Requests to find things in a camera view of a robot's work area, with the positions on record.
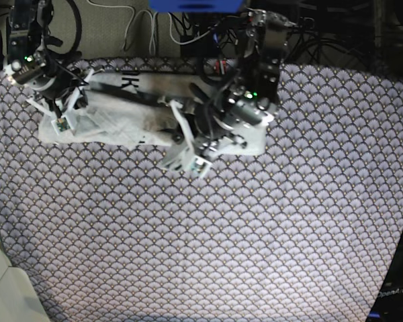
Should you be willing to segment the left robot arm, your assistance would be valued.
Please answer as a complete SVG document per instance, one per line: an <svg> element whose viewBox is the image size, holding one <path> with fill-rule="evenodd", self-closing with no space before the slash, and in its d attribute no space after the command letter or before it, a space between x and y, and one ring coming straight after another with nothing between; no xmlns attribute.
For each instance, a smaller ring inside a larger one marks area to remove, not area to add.
<svg viewBox="0 0 403 322"><path fill-rule="evenodd" d="M237 61L207 93L189 85L192 102L167 101L178 122L161 168L204 176L222 155L259 156L278 110L280 68L291 21L279 13L248 9L238 18Z"/></svg>

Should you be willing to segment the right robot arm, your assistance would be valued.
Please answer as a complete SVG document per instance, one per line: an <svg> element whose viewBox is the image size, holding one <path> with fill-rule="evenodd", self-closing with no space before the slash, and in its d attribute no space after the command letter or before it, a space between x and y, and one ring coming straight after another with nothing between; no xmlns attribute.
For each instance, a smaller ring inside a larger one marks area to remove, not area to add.
<svg viewBox="0 0 403 322"><path fill-rule="evenodd" d="M62 40L49 30L54 16L52 2L15 1L3 68L10 82L33 90L26 99L28 104L55 119L88 106L85 91L89 88L89 74L69 68L82 57L78 51L83 30L81 14L74 1L67 4L75 19L75 39L68 52L59 54L49 48L62 46Z"/></svg>

